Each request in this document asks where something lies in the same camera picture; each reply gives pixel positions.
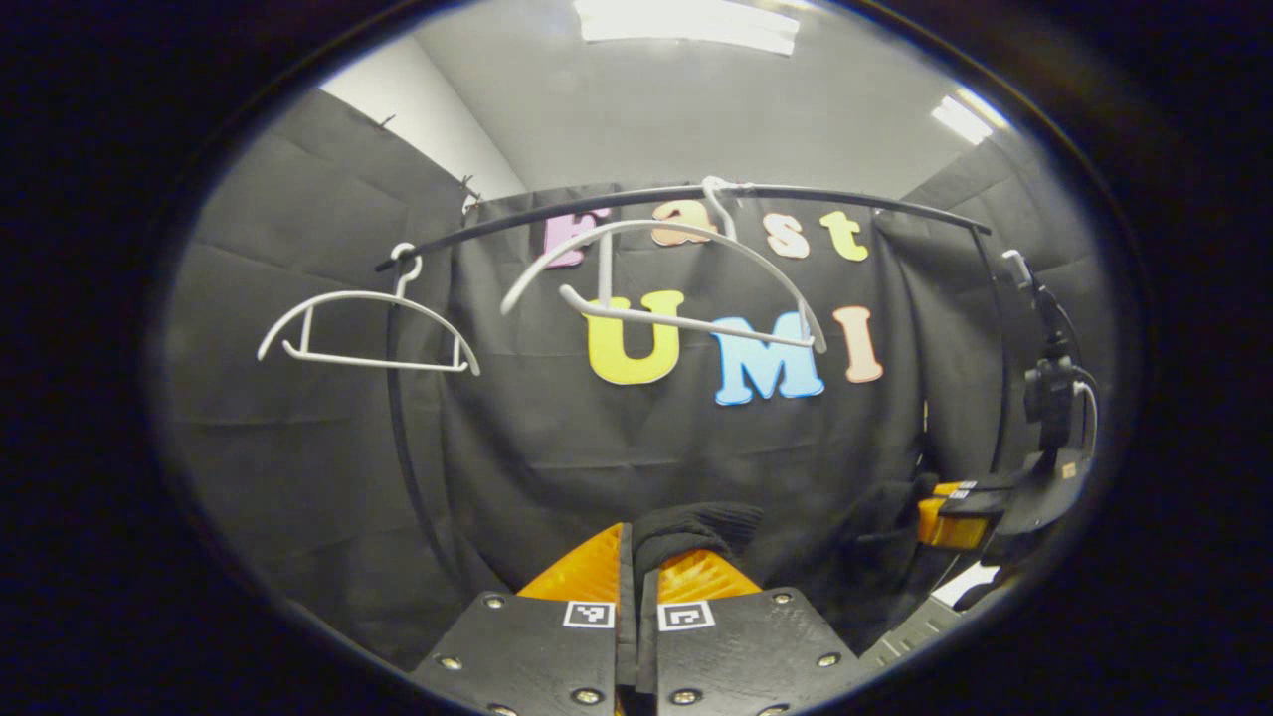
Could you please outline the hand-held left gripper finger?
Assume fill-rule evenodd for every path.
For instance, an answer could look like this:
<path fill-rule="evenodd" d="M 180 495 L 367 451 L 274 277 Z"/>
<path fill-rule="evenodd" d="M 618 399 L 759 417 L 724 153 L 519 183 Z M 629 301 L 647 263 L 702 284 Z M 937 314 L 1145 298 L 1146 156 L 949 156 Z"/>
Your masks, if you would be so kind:
<path fill-rule="evenodd" d="M 642 589 L 636 692 L 654 715 L 805 715 L 864 683 L 864 662 L 799 589 L 763 590 L 712 550 Z"/>
<path fill-rule="evenodd" d="M 463 715 L 622 715 L 636 675 L 631 526 L 614 524 L 518 591 L 482 591 L 410 679 Z"/>

